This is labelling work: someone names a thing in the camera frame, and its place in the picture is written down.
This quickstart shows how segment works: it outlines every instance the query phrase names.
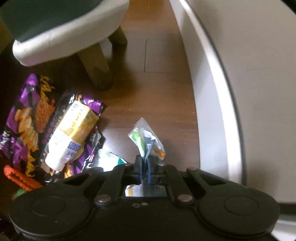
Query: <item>silver screw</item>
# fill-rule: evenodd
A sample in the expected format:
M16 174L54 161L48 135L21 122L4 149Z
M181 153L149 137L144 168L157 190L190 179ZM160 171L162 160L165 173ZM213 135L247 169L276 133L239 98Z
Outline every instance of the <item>silver screw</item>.
M100 203L105 203L111 201L111 197L109 195L102 194L97 196L96 200Z
M188 167L188 170L195 171L195 170L197 170L197 168L196 167Z
M181 202L190 202L193 199L191 195L181 194L178 196L178 200Z
M139 203L133 203L133 207L140 207L141 205Z

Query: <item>white seat cushion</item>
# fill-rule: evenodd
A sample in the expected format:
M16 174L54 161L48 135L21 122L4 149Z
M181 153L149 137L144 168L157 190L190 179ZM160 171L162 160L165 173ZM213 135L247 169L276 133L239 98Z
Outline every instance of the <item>white seat cushion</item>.
M87 14L52 28L22 43L12 51L24 66L34 66L70 56L109 37L120 25L129 0L103 0Z

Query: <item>dark green cushion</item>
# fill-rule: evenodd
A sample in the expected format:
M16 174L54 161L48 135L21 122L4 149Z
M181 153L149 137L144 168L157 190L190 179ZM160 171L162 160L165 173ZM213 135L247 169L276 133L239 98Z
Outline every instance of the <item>dark green cushion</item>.
M23 42L82 16L102 1L8 0L0 8L0 17L13 38Z

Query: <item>orange plastic object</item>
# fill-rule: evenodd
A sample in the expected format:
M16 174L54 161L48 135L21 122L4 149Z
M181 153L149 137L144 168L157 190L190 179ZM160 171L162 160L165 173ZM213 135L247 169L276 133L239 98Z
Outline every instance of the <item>orange plastic object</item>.
M39 182L11 168L9 165L6 165L3 171L4 175L7 176L8 179L14 181L16 184L18 184L26 191L32 191L34 189L42 187L42 185Z

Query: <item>wooden floor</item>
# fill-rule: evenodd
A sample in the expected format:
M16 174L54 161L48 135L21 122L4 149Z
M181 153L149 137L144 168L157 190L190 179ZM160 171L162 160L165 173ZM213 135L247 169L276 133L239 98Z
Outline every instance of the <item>wooden floor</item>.
M179 170L199 167L197 118L190 72L183 42L169 0L130 0L122 21L128 44L112 48L101 43L115 74L114 86L98 92L77 56L72 56L59 73L65 87L91 95L107 105L99 120L106 138L104 149L134 162L137 147L128 133L144 117L162 141L165 161ZM0 128L30 68L21 66L11 46L0 56ZM0 210L7 212L11 191L0 174ZM10 184L10 190L16 187Z

